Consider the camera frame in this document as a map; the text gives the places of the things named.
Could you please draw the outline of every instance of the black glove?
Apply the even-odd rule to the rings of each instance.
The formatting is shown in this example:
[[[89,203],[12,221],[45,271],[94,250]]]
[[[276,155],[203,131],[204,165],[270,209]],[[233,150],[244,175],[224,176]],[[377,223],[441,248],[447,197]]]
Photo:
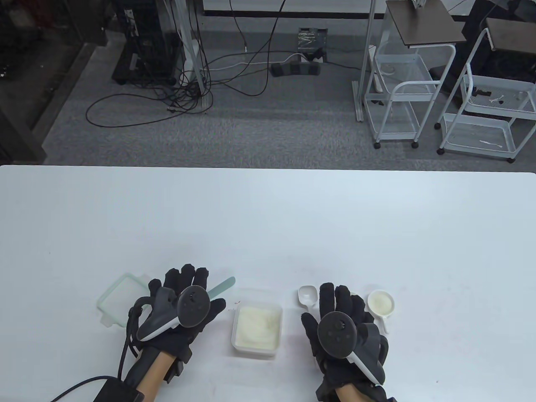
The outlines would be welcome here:
[[[347,314],[355,325],[361,323],[373,323],[373,316],[365,312],[365,303],[359,296],[351,296],[346,286],[337,286],[333,291],[332,283],[325,283],[320,287],[320,318],[332,311],[341,311]],[[318,340],[318,323],[315,318],[305,312],[302,314],[302,324],[309,341],[311,342],[312,354],[316,357],[318,366],[324,374],[324,381],[316,391],[319,401],[333,402],[339,398],[335,389],[346,384],[354,384],[355,387],[370,399],[376,402],[385,402],[387,397],[385,391],[379,385],[374,385],[363,372],[346,359],[336,359],[324,350]]]
[[[177,269],[171,269],[166,273],[164,287],[172,289],[177,296],[190,285],[199,285],[206,289],[206,279],[209,272],[206,268],[195,269],[192,265],[186,264],[179,272]],[[155,297],[157,290],[162,287],[162,282],[159,279],[153,279],[149,282],[149,291],[151,297]],[[216,299],[210,302],[210,310],[205,319],[199,324],[191,328],[177,326],[173,329],[168,329],[160,335],[146,342],[140,342],[133,337],[132,344],[138,349],[143,349],[146,346],[152,346],[155,349],[169,353],[185,363],[188,361],[189,345],[196,339],[205,326],[216,318],[223,309],[225,309],[225,300]]]

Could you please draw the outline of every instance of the gray carpet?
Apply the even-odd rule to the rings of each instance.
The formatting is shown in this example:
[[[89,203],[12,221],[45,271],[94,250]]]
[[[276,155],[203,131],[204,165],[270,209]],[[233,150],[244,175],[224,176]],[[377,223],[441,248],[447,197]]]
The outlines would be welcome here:
[[[266,40],[272,20],[239,19],[252,52]],[[204,17],[203,43],[209,60],[243,51],[232,19]],[[360,66],[364,23],[344,20],[280,20],[272,50],[295,50],[297,28],[329,27],[331,62]],[[80,80],[52,127],[44,148],[49,165],[242,167],[304,169],[410,169],[488,170],[536,172],[536,142],[530,141],[514,164],[471,155],[436,154],[440,132],[433,123],[446,97],[441,95],[414,150],[409,142],[382,142],[372,147],[368,124],[355,120],[351,81],[359,71],[334,65],[322,66],[318,77],[270,77],[265,93],[250,98],[222,85],[214,85],[213,107],[200,115],[183,115],[161,123],[132,128],[103,129],[85,120],[87,107],[113,93],[154,96],[150,90],[118,86],[111,73],[123,47],[121,35],[110,34],[109,44],[93,54]],[[274,53],[282,61],[288,54]],[[246,61],[251,56],[225,58],[214,69]],[[427,55],[431,66],[441,65],[444,55]],[[266,54],[255,61],[266,61]],[[261,68],[252,66],[249,71]],[[241,67],[212,72],[213,79],[232,77]],[[260,91],[265,73],[232,82],[248,93]],[[419,115],[424,109],[415,108]],[[170,116],[166,107],[131,97],[111,98],[98,104],[90,118],[101,124],[129,124]],[[516,138],[527,126],[516,123]]]

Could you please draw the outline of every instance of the white utensil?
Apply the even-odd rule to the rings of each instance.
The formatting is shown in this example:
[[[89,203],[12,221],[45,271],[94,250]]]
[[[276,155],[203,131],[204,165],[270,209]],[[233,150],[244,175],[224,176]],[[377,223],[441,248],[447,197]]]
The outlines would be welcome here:
[[[298,289],[298,301],[307,307],[307,312],[311,313],[311,308],[318,301],[318,292],[314,286],[302,286]]]
[[[385,321],[387,317],[393,314],[393,297],[386,291],[373,291],[368,295],[367,305],[370,312],[382,322],[385,333],[389,333],[385,326]]]

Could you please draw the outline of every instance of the wall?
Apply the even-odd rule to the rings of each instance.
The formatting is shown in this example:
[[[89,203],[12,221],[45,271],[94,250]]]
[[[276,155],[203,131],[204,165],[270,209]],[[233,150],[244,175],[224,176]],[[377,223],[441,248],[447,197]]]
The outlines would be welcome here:
[[[443,0],[448,9],[456,6],[461,0]],[[465,0],[455,7],[452,15],[468,15],[474,0]],[[203,0],[205,10],[230,11],[229,0]],[[232,0],[234,11],[278,11],[281,0]],[[283,11],[289,12],[337,12],[337,13],[368,13],[370,2],[365,0],[287,0]],[[377,0],[376,12],[385,12],[385,0]]]

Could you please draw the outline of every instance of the metal cart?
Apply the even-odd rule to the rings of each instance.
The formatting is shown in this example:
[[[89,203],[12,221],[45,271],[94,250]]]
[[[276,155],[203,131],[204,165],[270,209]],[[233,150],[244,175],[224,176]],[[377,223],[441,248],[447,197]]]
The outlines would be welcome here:
[[[487,24],[488,27],[480,33],[474,44],[434,126],[436,130],[441,129],[443,134],[437,153],[443,155],[445,150],[452,150],[506,158],[513,163],[536,131],[536,85],[525,81],[473,75],[471,61],[484,37],[487,37],[492,50],[536,54],[536,24],[493,18],[488,18]],[[458,87],[463,100],[458,113],[446,113]],[[516,145],[511,127],[518,118],[535,121],[535,124]]]
[[[374,148],[381,140],[418,140],[456,55],[452,45],[465,41],[440,0],[428,0],[415,9],[411,0],[388,0],[382,35],[371,63],[364,95],[364,109],[374,135]],[[433,80],[421,54],[423,48],[448,48],[449,61],[443,76]],[[374,74],[381,90],[371,91]],[[419,121],[412,102],[427,102]]]

